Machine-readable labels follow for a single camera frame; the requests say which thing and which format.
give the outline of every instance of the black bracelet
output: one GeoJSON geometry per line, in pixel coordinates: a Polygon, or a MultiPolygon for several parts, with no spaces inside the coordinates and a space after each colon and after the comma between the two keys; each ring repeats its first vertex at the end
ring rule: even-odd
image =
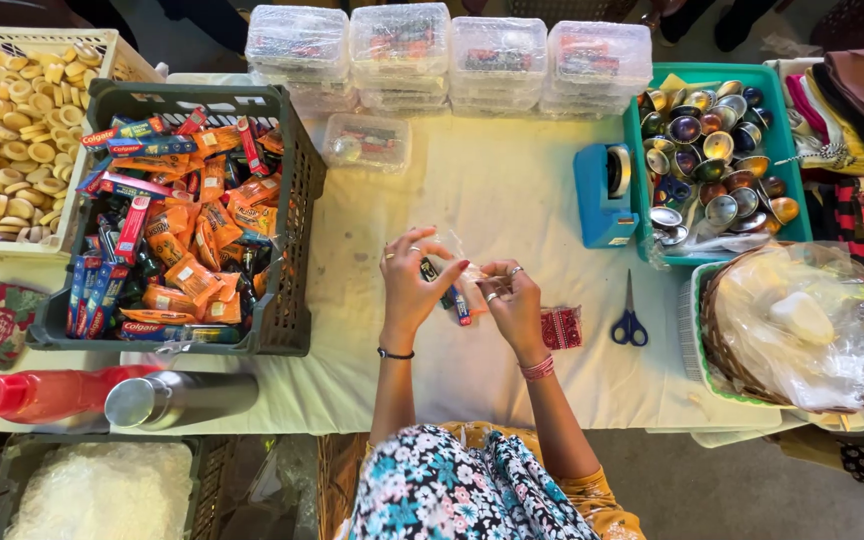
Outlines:
{"type": "Polygon", "coordinates": [[[378,358],[380,359],[395,359],[397,361],[411,361],[414,359],[416,352],[413,350],[409,352],[408,356],[399,356],[398,354],[392,354],[389,351],[379,347],[376,349],[378,351],[378,358]]]}

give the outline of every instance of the white soap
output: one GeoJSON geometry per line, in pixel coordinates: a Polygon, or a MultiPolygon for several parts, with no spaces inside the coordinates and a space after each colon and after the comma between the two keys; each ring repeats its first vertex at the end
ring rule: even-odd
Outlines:
{"type": "Polygon", "coordinates": [[[833,322],[819,302],[804,292],[793,292],[769,307],[769,319],[790,334],[816,345],[829,345],[835,339],[833,322]]]}

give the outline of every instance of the floral dress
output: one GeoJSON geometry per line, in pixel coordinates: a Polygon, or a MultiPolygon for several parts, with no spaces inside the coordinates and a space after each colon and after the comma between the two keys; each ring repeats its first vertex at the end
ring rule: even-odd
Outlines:
{"type": "MultiPolygon", "coordinates": [[[[483,448],[465,448],[464,431],[460,442],[438,425],[413,425],[375,447],[360,473],[349,538],[600,538],[521,437],[482,434],[483,448]]],[[[616,537],[640,538],[638,520],[625,514],[630,535],[616,537]]]]}

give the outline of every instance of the green and white basket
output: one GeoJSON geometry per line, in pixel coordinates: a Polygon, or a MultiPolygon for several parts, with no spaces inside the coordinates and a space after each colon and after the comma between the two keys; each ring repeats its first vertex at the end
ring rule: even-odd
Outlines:
{"type": "Polygon", "coordinates": [[[761,399],[740,396],[713,384],[713,373],[706,361],[706,349],[702,344],[702,325],[699,322],[702,301],[699,293],[702,290],[703,276],[708,275],[711,278],[724,264],[725,262],[710,262],[697,266],[689,280],[678,288],[678,343],[682,361],[685,363],[685,374],[690,381],[701,381],[709,393],[726,401],[769,409],[797,409],[794,405],[776,405],[761,399]]]}

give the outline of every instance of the tape dispenser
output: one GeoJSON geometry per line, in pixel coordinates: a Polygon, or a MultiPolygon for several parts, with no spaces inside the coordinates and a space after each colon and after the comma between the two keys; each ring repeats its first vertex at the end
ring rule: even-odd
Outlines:
{"type": "Polygon", "coordinates": [[[590,144],[572,160],[579,199],[582,244],[586,248],[618,248],[629,243],[639,215],[632,212],[632,158],[622,143],[590,144]]]}

